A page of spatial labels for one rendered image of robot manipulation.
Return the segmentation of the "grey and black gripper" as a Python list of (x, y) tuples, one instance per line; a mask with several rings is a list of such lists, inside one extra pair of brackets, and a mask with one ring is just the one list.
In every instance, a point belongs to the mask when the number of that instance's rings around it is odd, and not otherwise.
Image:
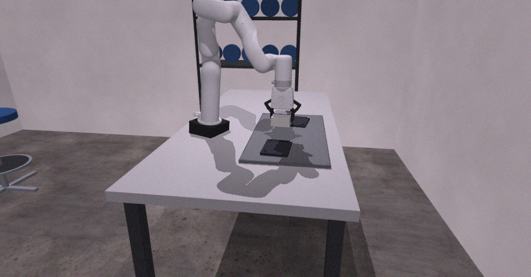
[[(271, 103), (271, 107), (268, 105)], [(274, 113), (274, 109), (286, 109), (291, 111), (291, 122), (295, 119), (295, 112), (301, 107), (301, 104), (294, 100), (294, 90), (293, 87), (276, 87), (272, 88), (271, 99), (266, 101), (266, 108), (270, 112), (270, 119)], [(293, 108), (294, 104), (297, 105), (297, 108)]]

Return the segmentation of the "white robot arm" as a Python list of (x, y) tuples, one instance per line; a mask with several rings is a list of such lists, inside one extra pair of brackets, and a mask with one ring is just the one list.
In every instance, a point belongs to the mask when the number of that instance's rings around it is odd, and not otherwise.
[(202, 58), (201, 111), (193, 112), (200, 124), (214, 126), (222, 122), (219, 117), (221, 63), (216, 22), (231, 23), (256, 71), (266, 73), (275, 70), (275, 80), (271, 83), (276, 87), (291, 87), (292, 57), (264, 54), (258, 43), (258, 30), (240, 2), (193, 0), (192, 8), (198, 16), (197, 33)]

